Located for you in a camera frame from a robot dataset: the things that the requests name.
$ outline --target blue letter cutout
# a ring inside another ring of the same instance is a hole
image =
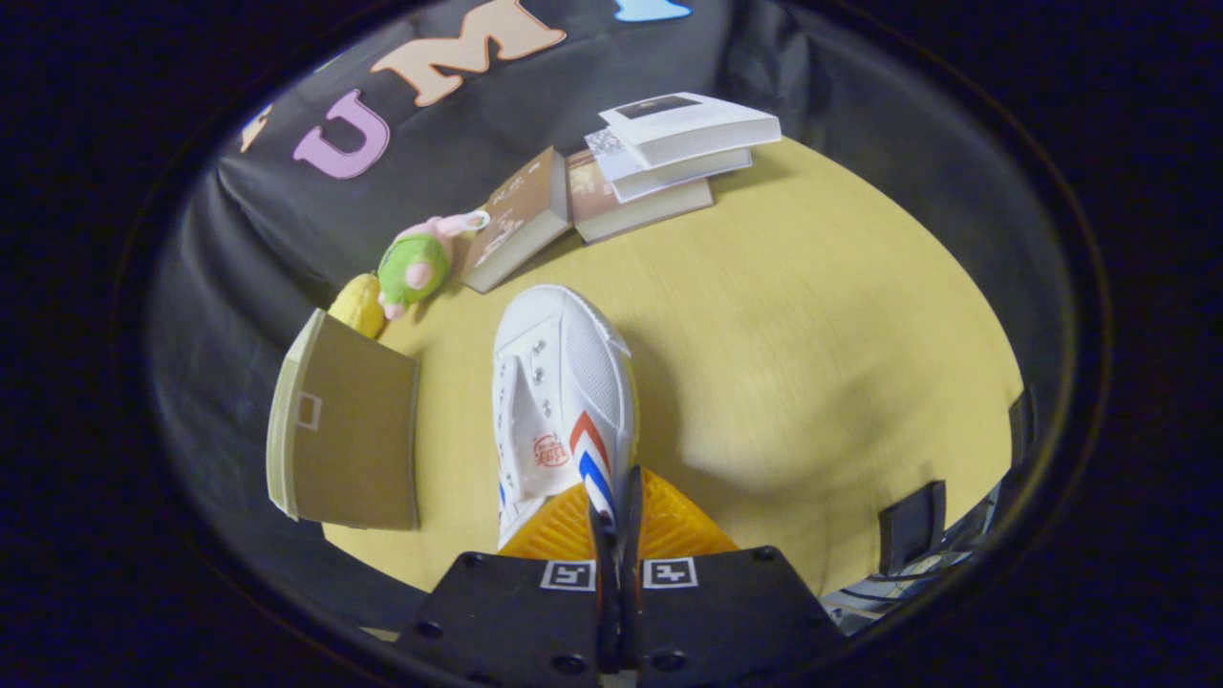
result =
[[[615,0],[620,11],[615,18],[621,22],[657,22],[686,17],[692,10],[671,2],[671,0]]]

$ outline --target letter cutout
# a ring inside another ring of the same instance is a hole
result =
[[[323,138],[323,127],[309,130],[294,150],[295,160],[306,160],[335,178],[352,178],[369,169],[386,150],[390,127],[377,112],[364,106],[357,97],[360,90],[350,90],[331,105],[327,119],[336,117],[361,130],[366,142],[352,153],[345,153]]]
[[[670,0],[615,0],[620,5],[620,11],[615,18],[621,22],[657,22],[658,20],[674,20],[686,17],[692,10],[671,2]]]
[[[253,120],[246,122],[246,126],[242,127],[242,147],[238,149],[238,153],[246,153],[246,149],[254,143],[254,137],[259,136],[263,127],[268,125],[268,115],[270,112],[272,105],[268,105]]]
[[[519,0],[493,0],[462,20],[459,38],[418,38],[410,40],[369,71],[391,70],[416,88],[416,105],[424,108],[462,86],[461,76],[444,76],[434,65],[467,72],[488,70],[488,39],[500,46],[498,59],[517,60],[565,39],[565,32],[548,28],[519,4]]]

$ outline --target plush keychain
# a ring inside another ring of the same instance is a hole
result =
[[[454,238],[488,226],[488,213],[432,216],[395,236],[378,263],[378,304],[386,319],[396,319],[412,303],[433,293],[450,274]]]
[[[358,274],[340,290],[328,314],[371,339],[386,319],[432,293],[450,271],[454,237],[488,226],[488,213],[475,210],[433,216],[399,232],[383,254],[377,273]]]

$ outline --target white sneaker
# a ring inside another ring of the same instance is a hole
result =
[[[532,286],[505,307],[493,348],[498,549],[578,483],[619,523],[636,441],[630,356],[607,318],[564,286]]]

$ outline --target book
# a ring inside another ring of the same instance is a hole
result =
[[[417,527],[419,365],[316,308],[285,354],[268,419],[268,497],[286,516]]]
[[[481,293],[569,229],[565,159],[549,145],[493,191],[484,209],[488,226],[472,240],[457,270]]]
[[[599,116],[646,167],[781,139],[777,116],[687,92],[637,100]]]
[[[709,182],[703,177],[621,203],[591,150],[575,153],[566,163],[574,226],[586,243],[713,204]]]
[[[693,178],[748,167],[752,164],[751,150],[731,148],[669,165],[647,167],[615,133],[612,133],[610,128],[587,134],[586,144],[594,153],[603,178],[612,183],[615,197],[621,203]]]

